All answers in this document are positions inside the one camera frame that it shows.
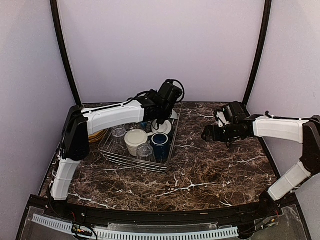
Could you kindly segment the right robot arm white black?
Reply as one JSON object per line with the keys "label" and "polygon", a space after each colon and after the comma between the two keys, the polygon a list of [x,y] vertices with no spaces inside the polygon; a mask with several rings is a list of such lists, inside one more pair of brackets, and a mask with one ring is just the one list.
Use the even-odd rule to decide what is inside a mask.
{"label": "right robot arm white black", "polygon": [[207,125],[201,135],[205,141],[212,139],[222,143],[231,143],[247,137],[269,137],[303,145],[302,157],[298,163],[271,185],[265,193],[265,198],[255,205],[255,213],[260,217],[266,217],[274,210],[274,202],[320,173],[320,116],[283,118],[256,114],[237,123],[220,122]]}

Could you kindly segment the blue dotted plate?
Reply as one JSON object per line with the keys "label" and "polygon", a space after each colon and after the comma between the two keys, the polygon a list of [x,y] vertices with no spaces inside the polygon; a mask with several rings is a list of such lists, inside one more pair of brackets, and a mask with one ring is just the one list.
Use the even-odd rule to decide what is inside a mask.
{"label": "blue dotted plate", "polygon": [[148,123],[147,122],[140,122],[139,126],[140,126],[141,129],[146,129],[147,126],[148,126]]}

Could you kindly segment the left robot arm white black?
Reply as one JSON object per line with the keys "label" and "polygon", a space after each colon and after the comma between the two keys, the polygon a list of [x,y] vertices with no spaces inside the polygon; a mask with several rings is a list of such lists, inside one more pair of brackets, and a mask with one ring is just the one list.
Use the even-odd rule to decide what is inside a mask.
{"label": "left robot arm white black", "polygon": [[67,218],[70,206],[69,187],[78,164],[90,152],[89,136],[116,126],[157,120],[163,123],[172,115],[176,99],[171,93],[150,91],[132,100],[98,108],[81,109],[72,106],[67,114],[58,147],[59,165],[50,186],[53,199],[51,210],[60,218]]}

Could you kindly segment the wire metal dish rack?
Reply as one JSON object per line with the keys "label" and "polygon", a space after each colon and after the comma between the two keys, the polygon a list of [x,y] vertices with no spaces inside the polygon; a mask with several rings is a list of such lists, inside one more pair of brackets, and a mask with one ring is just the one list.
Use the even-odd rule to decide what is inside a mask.
{"label": "wire metal dish rack", "polygon": [[106,130],[98,150],[110,162],[165,173],[175,145],[181,104],[163,124],[156,120],[142,129],[137,123],[124,124]]}

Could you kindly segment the yellow dotted scalloped plate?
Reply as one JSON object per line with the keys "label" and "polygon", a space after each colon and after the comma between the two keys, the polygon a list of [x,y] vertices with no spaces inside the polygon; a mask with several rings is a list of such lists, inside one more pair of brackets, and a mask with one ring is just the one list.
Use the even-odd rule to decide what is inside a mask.
{"label": "yellow dotted scalloped plate", "polygon": [[103,139],[108,130],[104,129],[88,136],[89,143],[96,143]]}

